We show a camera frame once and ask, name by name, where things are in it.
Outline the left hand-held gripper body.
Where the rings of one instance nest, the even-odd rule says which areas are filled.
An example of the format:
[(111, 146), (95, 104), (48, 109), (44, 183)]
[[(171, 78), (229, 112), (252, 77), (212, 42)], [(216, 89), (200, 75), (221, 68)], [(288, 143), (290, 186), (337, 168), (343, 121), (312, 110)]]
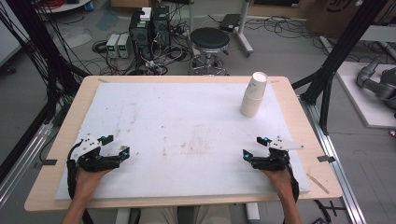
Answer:
[(77, 166), (87, 172), (100, 172), (120, 167), (120, 156), (102, 156), (100, 151), (103, 147), (99, 138), (88, 134), (74, 149), (74, 161)]

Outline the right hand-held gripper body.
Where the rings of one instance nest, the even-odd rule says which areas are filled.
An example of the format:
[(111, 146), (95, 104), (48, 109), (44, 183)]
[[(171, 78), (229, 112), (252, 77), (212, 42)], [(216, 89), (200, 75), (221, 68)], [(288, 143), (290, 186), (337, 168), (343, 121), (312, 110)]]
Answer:
[(278, 136), (268, 146), (268, 157), (254, 157), (251, 166), (265, 171), (282, 171), (290, 165), (290, 150), (303, 149), (302, 144)]

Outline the stack of white paper cups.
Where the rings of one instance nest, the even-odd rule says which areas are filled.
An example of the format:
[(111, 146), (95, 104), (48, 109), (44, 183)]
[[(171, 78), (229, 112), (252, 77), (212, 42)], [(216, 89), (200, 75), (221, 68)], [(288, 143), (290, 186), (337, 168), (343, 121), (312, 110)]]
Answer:
[(255, 72), (252, 74), (240, 106), (242, 115), (252, 118), (258, 113), (267, 81), (268, 76), (264, 72)]

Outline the person's left hand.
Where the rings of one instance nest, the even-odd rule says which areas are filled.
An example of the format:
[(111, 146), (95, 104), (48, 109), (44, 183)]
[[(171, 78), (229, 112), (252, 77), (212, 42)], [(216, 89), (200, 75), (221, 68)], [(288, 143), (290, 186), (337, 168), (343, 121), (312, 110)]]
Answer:
[(89, 200), (106, 174), (107, 171), (91, 173), (83, 169), (78, 170), (75, 199)]

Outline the person's right hand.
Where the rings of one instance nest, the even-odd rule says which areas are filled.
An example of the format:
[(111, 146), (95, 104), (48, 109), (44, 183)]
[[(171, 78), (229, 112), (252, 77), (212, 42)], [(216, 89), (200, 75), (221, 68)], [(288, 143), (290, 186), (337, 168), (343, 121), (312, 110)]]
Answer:
[(292, 194), (291, 177), (287, 170), (262, 172), (270, 179), (280, 200), (294, 200)]

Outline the thin wooden stick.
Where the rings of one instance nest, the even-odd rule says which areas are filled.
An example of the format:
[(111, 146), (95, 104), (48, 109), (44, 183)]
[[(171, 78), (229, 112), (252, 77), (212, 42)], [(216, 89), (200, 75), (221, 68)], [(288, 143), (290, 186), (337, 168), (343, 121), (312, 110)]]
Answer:
[(329, 190), (323, 186), (316, 178), (314, 178), (311, 174), (306, 174), (318, 187), (320, 187), (326, 194), (329, 194)]

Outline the white table leg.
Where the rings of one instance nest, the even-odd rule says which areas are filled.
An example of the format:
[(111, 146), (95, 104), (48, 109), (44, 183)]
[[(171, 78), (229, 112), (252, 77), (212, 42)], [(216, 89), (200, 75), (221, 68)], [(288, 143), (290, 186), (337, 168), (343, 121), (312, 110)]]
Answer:
[(129, 224), (131, 216), (130, 208), (119, 208), (116, 215), (115, 224)]
[(260, 212), (257, 203), (247, 203), (246, 204), (247, 222), (249, 224), (259, 224), (260, 223)]

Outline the person's beige trousers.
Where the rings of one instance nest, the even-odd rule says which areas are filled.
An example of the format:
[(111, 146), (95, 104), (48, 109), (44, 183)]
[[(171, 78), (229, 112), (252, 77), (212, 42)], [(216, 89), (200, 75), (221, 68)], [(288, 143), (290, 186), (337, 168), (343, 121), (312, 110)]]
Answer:
[[(178, 224), (176, 207), (144, 208), (138, 224)], [(193, 208), (192, 224), (232, 224), (228, 205), (199, 205)]]

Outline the grey bench power supply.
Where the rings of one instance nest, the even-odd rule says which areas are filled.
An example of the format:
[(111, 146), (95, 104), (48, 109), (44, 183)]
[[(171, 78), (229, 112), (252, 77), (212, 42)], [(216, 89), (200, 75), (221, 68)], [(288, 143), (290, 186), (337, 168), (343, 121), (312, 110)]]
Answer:
[(126, 59), (129, 57), (131, 46), (130, 46), (130, 36), (128, 34), (120, 35), (120, 38), (118, 40), (118, 50), (121, 58)]
[(117, 34), (113, 34), (106, 42), (107, 54), (110, 58), (119, 58), (119, 50), (118, 50), (118, 40), (120, 36)]

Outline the white floor board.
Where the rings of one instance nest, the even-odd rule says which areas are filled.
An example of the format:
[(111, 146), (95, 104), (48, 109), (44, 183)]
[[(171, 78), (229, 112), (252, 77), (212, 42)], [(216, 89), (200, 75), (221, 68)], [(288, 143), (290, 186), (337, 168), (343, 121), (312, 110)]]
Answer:
[(396, 110), (385, 105), (375, 94), (356, 84), (359, 71), (366, 63), (344, 62), (337, 71), (341, 85), (366, 127), (396, 129)]

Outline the black computer tower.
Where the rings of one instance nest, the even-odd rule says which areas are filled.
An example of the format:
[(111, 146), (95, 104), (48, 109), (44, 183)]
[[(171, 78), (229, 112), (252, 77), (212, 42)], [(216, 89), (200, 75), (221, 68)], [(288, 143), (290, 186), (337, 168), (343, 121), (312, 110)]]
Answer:
[(152, 44), (152, 22), (151, 22), (151, 8), (141, 7), (134, 11), (132, 15), (129, 33), (132, 38), (134, 54), (136, 57), (143, 57), (151, 59), (151, 44)]
[(153, 9), (152, 21), (157, 44), (166, 48), (170, 45), (169, 6), (157, 6)]

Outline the black round stool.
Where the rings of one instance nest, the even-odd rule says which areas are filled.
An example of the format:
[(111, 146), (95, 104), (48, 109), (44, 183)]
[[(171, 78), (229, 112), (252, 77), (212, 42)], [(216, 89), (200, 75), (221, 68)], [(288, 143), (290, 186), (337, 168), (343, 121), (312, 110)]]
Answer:
[(191, 46), (199, 51), (190, 61), (190, 75), (224, 75), (227, 70), (217, 53), (228, 55), (230, 37), (220, 29), (203, 27), (191, 33)]

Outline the brown cardboard box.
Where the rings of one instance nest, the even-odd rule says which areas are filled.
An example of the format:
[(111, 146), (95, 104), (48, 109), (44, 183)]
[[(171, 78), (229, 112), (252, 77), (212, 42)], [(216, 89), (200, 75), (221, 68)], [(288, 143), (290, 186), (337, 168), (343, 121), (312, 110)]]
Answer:
[(316, 0), (305, 27), (311, 35), (340, 37), (347, 29), (370, 24), (391, 0)]

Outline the aluminium floor rail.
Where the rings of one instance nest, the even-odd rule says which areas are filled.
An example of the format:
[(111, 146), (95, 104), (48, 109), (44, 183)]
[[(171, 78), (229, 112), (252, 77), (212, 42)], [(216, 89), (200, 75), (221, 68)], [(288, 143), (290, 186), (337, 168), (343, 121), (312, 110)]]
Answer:
[(330, 161), (329, 164), (342, 190), (341, 199), (346, 209), (350, 223), (366, 224), (364, 215), (354, 195), (353, 189), (349, 184), (347, 175), (343, 169), (341, 161), (339, 160), (332, 140), (330, 136), (327, 135), (319, 126), (319, 111), (317, 107), (315, 105), (309, 105), (303, 100), (301, 100), (300, 103), (308, 120), (311, 123), (311, 126), (313, 127), (314, 133), (317, 136), (317, 139), (322, 147), (322, 150), (324, 151), (324, 154), (330, 158), (333, 158), (333, 161)]
[(33, 136), (28, 138), (27, 145), (22, 148), (21, 155), (0, 184), (0, 209), (7, 203), (9, 196), (21, 181), (39, 150), (46, 143), (52, 129), (52, 124), (41, 124)]

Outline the black metal frame post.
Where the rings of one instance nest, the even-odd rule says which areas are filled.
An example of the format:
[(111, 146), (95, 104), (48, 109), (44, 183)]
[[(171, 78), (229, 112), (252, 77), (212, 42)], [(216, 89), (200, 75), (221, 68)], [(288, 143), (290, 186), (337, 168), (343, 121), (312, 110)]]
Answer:
[(6, 0), (6, 3), (26, 32), (27, 40), (22, 39), (22, 31), (16, 31), (11, 20), (6, 22), (8, 30), (20, 42), (45, 82), (48, 102), (56, 104), (62, 100), (64, 104), (71, 104), (80, 86), (77, 77), (87, 74), (61, 54), (30, 0)]
[(309, 105), (315, 105), (322, 95), (319, 114), (319, 127), (328, 135), (328, 115), (332, 92), (332, 80), (347, 55), (361, 40), (375, 17), (386, 5), (388, 0), (363, 0), (360, 9), (355, 14), (345, 31), (339, 37), (335, 47), (328, 55), (323, 65), (312, 75), (304, 77), (291, 86), (294, 90), (308, 84), (307, 90), (300, 95)]

